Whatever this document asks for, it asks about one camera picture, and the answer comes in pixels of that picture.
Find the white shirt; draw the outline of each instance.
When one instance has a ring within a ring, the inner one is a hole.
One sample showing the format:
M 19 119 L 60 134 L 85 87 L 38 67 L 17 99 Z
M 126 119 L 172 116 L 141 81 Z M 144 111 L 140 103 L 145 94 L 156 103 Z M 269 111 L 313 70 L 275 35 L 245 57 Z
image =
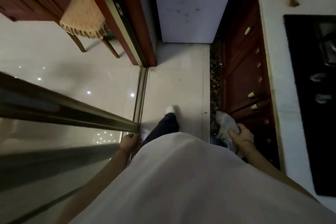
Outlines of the white shirt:
M 159 137 L 71 224 L 336 223 L 336 214 L 186 133 Z

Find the forearm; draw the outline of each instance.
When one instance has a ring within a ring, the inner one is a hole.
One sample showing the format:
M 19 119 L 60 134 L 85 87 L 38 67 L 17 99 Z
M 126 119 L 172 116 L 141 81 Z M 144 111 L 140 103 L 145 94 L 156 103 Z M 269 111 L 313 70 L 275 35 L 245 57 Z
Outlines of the forearm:
M 124 151 L 117 151 L 107 165 L 67 203 L 55 224 L 67 224 L 87 208 L 126 168 L 127 159 Z
M 306 191 L 299 184 L 294 182 L 292 179 L 284 175 L 278 169 L 276 169 L 264 156 L 249 142 L 246 142 L 241 150 L 247 159 L 248 163 L 265 174 L 277 179 L 278 181 L 287 184 L 293 189 L 307 195 L 308 197 L 316 200 L 308 191 Z

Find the jeans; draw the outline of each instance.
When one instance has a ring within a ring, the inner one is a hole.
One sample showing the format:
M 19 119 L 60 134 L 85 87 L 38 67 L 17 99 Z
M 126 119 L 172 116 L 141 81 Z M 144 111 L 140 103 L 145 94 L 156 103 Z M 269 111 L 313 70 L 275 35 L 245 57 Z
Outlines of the jeans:
M 150 141 L 153 141 L 154 139 L 160 136 L 178 132 L 179 129 L 180 129 L 180 126 L 176 120 L 175 114 L 170 112 L 166 114 L 162 120 L 160 120 L 157 126 L 152 130 L 152 132 L 148 135 L 148 137 L 142 143 L 142 146 L 144 146 L 146 143 L 149 143 Z

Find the foot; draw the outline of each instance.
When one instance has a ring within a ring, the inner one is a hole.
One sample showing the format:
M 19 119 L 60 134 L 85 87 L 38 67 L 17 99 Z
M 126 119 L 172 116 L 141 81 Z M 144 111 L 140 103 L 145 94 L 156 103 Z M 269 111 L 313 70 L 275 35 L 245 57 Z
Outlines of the foot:
M 168 113 L 175 113 L 175 108 L 174 108 L 174 106 L 173 105 L 170 105 L 169 107 L 167 107 L 167 109 L 166 109 L 166 114 L 168 114 Z

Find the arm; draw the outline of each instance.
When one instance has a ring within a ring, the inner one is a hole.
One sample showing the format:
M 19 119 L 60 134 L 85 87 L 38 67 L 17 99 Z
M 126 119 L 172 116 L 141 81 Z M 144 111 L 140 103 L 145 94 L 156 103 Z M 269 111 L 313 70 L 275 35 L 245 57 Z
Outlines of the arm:
M 67 224 L 87 208 L 126 168 L 127 160 L 139 142 L 141 142 L 139 134 L 128 134 L 123 137 L 120 143 L 121 150 L 118 150 L 107 165 L 72 197 L 65 205 L 55 224 Z
M 265 174 L 277 179 L 278 181 L 287 184 L 293 189 L 307 195 L 308 197 L 316 200 L 308 191 L 306 191 L 299 184 L 292 179 L 284 175 L 278 169 L 276 169 L 264 156 L 256 149 L 254 145 L 253 134 L 243 125 L 238 124 L 241 133 L 238 135 L 233 130 L 229 131 L 230 137 L 232 137 L 233 143 L 238 146 L 243 155 L 247 159 L 250 165 L 264 172 Z

